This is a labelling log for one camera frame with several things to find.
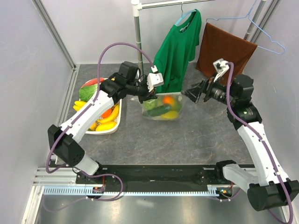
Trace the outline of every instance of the brown towel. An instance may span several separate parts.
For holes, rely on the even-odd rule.
[[[207,23],[201,42],[196,69],[200,70],[209,78],[216,72],[213,62],[223,58],[235,64],[234,78],[235,75],[242,74],[246,63],[256,48],[256,44]],[[223,76],[221,84],[227,84],[227,81],[228,72]]]

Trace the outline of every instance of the green shirt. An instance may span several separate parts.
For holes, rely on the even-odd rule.
[[[200,28],[201,15],[196,10],[182,25],[170,29],[154,60],[164,79],[157,93],[182,91],[188,62],[194,60],[195,47],[199,45]]]

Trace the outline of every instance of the green cabbage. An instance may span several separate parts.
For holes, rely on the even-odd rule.
[[[90,100],[97,89],[98,84],[82,87],[81,89],[79,89],[80,100],[87,102],[88,100]]]

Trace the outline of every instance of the blue clothes hanger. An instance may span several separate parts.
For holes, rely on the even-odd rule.
[[[187,12],[186,14],[183,15],[183,3],[184,3],[184,1],[182,1],[182,4],[181,4],[181,11],[182,11],[181,18],[179,18],[179,20],[175,23],[176,26],[177,26],[177,25],[182,21],[182,19],[185,18],[187,15],[189,15],[190,13],[196,12],[196,10],[194,9],[194,10],[191,10],[191,11],[189,11],[189,12]]]
[[[243,17],[225,17],[225,18],[219,18],[219,19],[215,19],[215,18],[207,18],[206,19],[206,22],[208,21],[208,20],[216,20],[216,21],[218,21],[218,20],[234,20],[234,19],[244,19],[244,18],[248,18],[259,30],[261,30],[264,34],[266,34],[269,38],[270,38],[270,41],[272,42],[272,43],[276,43],[276,44],[278,44],[280,47],[282,47],[283,48],[283,52],[282,53],[278,53],[278,52],[276,52],[276,51],[273,51],[273,50],[270,50],[270,49],[267,49],[267,48],[263,48],[263,47],[261,47],[261,46],[258,46],[259,48],[261,48],[261,49],[264,49],[264,50],[268,50],[268,51],[270,51],[270,52],[273,52],[273,53],[275,53],[275,54],[278,54],[278,55],[283,55],[284,53],[285,53],[285,47],[284,46],[282,46],[280,43],[278,43],[277,41],[273,41],[272,40],[272,38],[270,37],[270,35],[269,34],[267,34],[265,31],[263,31],[255,22],[253,22],[252,21],[252,19],[250,18],[250,13],[251,13],[251,11],[252,11],[252,9],[253,9],[253,7],[254,7],[254,5],[256,4],[256,2],[257,2],[257,0],[255,0],[255,2],[253,3],[253,6],[251,7],[251,9],[249,10],[249,12],[247,13],[247,15],[246,16],[243,16]]]

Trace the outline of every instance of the gray wall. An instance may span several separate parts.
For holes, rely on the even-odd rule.
[[[166,0],[140,0],[141,3],[158,1]],[[206,18],[244,16],[254,1],[214,0],[183,5],[183,9],[184,12],[188,12],[196,8],[201,12],[202,36]],[[42,2],[76,63],[97,63],[103,49],[114,42],[135,44],[131,0],[42,0]],[[150,58],[154,58],[170,28],[181,16],[180,7],[178,5],[140,11],[142,49]],[[241,38],[244,37],[250,24],[247,19],[210,23],[217,24],[219,28]],[[117,46],[110,49],[103,58],[103,63],[123,61],[137,62],[136,51],[128,49],[127,46]]]
[[[18,224],[71,69],[31,0],[2,1],[0,21],[0,220]]]
[[[267,137],[292,180],[299,179],[298,8],[298,1],[281,1],[265,29],[286,47],[286,53],[280,56],[257,48],[245,68],[245,73],[254,78],[253,100]],[[265,35],[258,44],[279,50]],[[299,208],[299,197],[294,204]]]

